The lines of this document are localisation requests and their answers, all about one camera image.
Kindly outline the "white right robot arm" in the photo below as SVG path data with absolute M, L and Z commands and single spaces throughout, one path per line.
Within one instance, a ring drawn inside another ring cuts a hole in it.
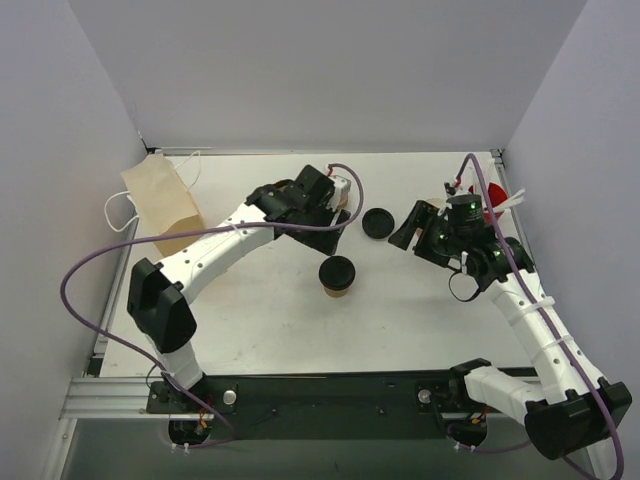
M 417 201 L 390 244 L 474 279 L 497 306 L 539 378 L 537 388 L 484 359 L 454 367 L 462 401 L 485 404 L 525 427 L 538 452 L 556 460 L 609 438 L 632 403 L 622 382 L 611 383 L 581 352 L 545 294 L 522 244 L 501 238 L 482 211 L 480 196 L 453 196 L 439 210 Z

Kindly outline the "brown paper coffee cup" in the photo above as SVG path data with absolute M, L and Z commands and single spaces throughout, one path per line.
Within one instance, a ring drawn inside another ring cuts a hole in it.
M 323 287 L 324 292 L 331 298 L 341 298 L 345 296 L 349 292 L 349 288 L 330 288 L 327 286 Z

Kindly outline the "black coffee cup lid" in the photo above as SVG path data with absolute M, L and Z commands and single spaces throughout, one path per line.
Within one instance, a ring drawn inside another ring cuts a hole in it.
M 344 256 L 331 256 L 319 267 L 318 276 L 321 284 L 330 290 L 348 289 L 356 278 L 356 269 L 351 260 Z

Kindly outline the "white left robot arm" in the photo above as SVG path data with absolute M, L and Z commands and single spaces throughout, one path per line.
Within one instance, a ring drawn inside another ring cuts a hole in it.
M 131 272 L 127 311 L 173 380 L 169 398 L 183 411 L 204 402 L 204 372 L 191 343 L 197 328 L 191 303 L 213 280 L 252 251 L 283 235 L 331 256 L 351 214 L 351 181 L 332 165 L 305 166 L 294 179 L 257 187 L 216 231 Z

